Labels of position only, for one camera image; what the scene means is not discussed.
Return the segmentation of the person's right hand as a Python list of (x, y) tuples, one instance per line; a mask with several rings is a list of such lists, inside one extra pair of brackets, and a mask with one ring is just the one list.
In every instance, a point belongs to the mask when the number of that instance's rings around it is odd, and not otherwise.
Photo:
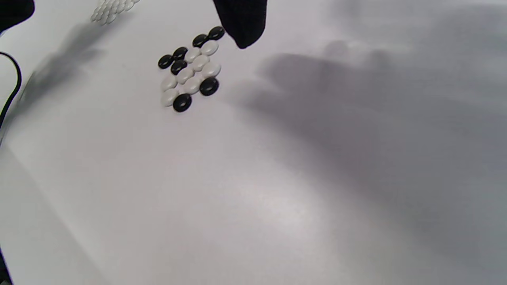
[(264, 34), (266, 0), (214, 0), (221, 25), (237, 47), (246, 49)]

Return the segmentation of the person's left hand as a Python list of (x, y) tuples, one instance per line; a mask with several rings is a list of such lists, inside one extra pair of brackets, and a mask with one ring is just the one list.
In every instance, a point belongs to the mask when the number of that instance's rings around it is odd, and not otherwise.
[(0, 32), (1, 34), (31, 18), (36, 7), (34, 0), (1, 0)]

